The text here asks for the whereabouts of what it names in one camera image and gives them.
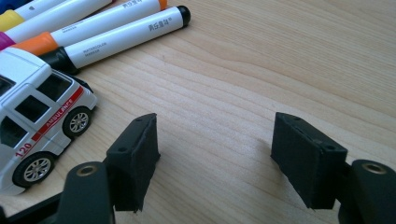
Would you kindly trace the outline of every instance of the white toy car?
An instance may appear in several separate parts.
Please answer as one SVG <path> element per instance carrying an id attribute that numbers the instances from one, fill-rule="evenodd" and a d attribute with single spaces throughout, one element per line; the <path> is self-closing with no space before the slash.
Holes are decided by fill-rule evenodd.
<path id="1" fill-rule="evenodd" d="M 20 49 L 0 52 L 0 193 L 43 180 L 91 123 L 97 98 L 83 81 Z"/>

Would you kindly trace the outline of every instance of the red stripe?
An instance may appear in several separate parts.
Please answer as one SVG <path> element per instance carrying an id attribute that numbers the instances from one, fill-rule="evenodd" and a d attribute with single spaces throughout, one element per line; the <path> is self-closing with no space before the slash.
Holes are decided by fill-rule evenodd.
<path id="1" fill-rule="evenodd" d="M 58 123 L 58 121 L 65 114 L 67 114 L 67 111 L 69 111 L 70 108 L 76 103 L 76 101 L 82 95 L 83 92 L 84 90 L 82 89 L 82 87 L 79 87 L 73 93 L 73 95 L 66 100 L 66 102 L 61 106 L 61 108 L 59 108 L 59 110 L 56 111 L 55 114 L 53 114 L 49 120 L 47 120 L 47 122 L 38 130 L 38 132 L 35 133 L 35 135 L 33 135 L 32 140 L 36 142 L 40 140 L 41 137 L 50 130 L 50 128 L 52 128 L 56 123 Z"/>

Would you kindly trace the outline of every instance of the black marker cap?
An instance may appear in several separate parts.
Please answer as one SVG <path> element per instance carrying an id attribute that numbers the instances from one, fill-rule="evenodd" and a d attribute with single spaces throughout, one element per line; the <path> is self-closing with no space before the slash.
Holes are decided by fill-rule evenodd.
<path id="1" fill-rule="evenodd" d="M 64 47 L 59 47 L 38 57 L 49 64 L 52 69 L 63 71 L 70 75 L 75 75 L 78 73 L 78 69 L 70 60 L 66 50 L 64 50 Z"/>
<path id="2" fill-rule="evenodd" d="M 186 27 L 191 20 L 190 11 L 187 7 L 184 6 L 179 6 L 177 8 L 180 11 L 181 17 L 183 18 L 183 27 Z"/>

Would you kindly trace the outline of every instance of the purple marker cap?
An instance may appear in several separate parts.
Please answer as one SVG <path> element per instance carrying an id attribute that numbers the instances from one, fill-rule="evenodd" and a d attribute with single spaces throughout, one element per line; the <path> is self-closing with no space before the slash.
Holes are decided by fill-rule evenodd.
<path id="1" fill-rule="evenodd" d="M 3 32 L 0 32 L 0 50 L 16 44 L 11 38 Z"/>

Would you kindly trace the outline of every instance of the wood grain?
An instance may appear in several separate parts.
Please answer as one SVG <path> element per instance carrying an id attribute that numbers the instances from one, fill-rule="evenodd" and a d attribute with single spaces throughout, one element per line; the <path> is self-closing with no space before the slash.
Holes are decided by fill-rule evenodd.
<path id="1" fill-rule="evenodd" d="M 187 28 L 81 70 L 99 97 L 92 126 L 43 183 L 0 196 L 9 216 L 62 191 L 70 169 L 101 161 L 152 112 L 162 156 L 143 212 L 118 223 L 337 223 L 338 203 L 306 209 L 271 160 L 277 111 L 346 147 L 348 162 L 396 169 L 395 1 L 168 5 L 190 9 Z"/>

